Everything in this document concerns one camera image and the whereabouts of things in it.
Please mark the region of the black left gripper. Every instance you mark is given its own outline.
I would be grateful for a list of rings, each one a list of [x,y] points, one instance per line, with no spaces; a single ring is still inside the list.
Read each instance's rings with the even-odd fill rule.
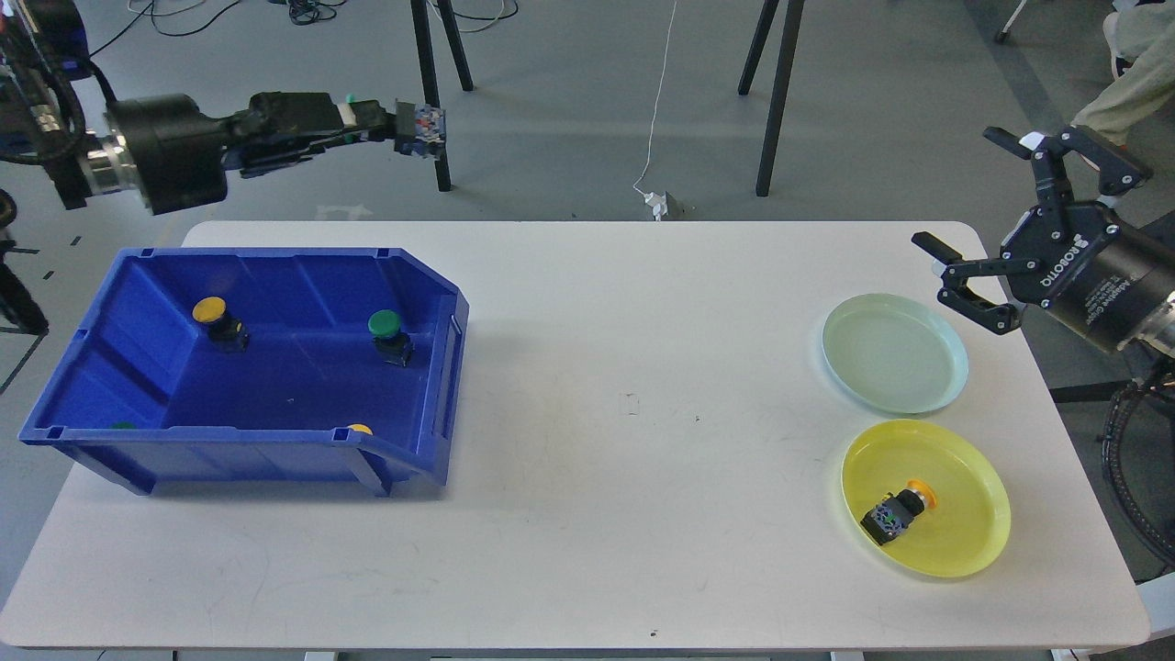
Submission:
[[[106,108],[122,139],[136,188],[154,215],[217,204],[228,193],[229,168],[251,178],[302,162],[328,148],[387,141],[396,116],[375,100],[335,102],[322,92],[266,92],[224,122],[204,116],[184,94],[127,99]]]

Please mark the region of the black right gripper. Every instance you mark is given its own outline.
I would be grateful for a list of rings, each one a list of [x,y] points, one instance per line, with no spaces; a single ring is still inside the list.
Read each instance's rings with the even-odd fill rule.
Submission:
[[[1121,351],[1140,342],[1171,356],[1171,248],[1112,210],[1124,194],[1148,183],[1153,168],[1086,126],[1066,126],[1055,135],[1030,131],[1023,137],[989,126],[983,139],[1030,163],[1038,205],[1045,210],[1076,201],[1070,164],[1090,166],[1095,171],[1092,200],[1097,202],[1070,207],[1061,223],[1036,207],[1023,213],[1003,238],[1002,252],[1010,258],[964,259],[932,232],[914,232],[915,247],[941,267],[936,301],[991,333],[1012,333],[1021,328],[1023,306],[994,304],[968,284],[969,279],[1008,275],[1016,301],[1041,306],[1101,351]],[[1023,261],[1034,267],[1021,274]]]

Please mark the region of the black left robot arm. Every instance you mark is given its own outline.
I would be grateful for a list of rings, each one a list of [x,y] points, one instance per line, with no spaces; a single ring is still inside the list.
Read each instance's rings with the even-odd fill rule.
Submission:
[[[352,141],[410,151],[417,106],[256,94],[206,116],[184,94],[118,99],[72,1],[4,2],[4,162],[42,169],[68,209],[135,191],[155,215],[217,204],[229,171],[256,177]]]

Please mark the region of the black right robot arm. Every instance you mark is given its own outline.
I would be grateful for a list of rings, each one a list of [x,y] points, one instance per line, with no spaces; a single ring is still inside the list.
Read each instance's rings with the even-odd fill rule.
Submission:
[[[987,127],[983,137],[1030,164],[1036,202],[993,258],[966,259],[931,232],[915,232],[913,243],[939,268],[936,301],[991,333],[1018,330],[1025,306],[1039,306],[1100,351],[1141,348],[1148,363],[1140,375],[1061,387],[1053,398],[1109,402],[1101,436],[1104,483],[1140,541],[1171,567],[1171,528],[1146,515],[1122,465],[1124,432],[1141,403],[1171,417],[1171,247],[1113,208],[1153,171],[1085,126],[1023,137]]]

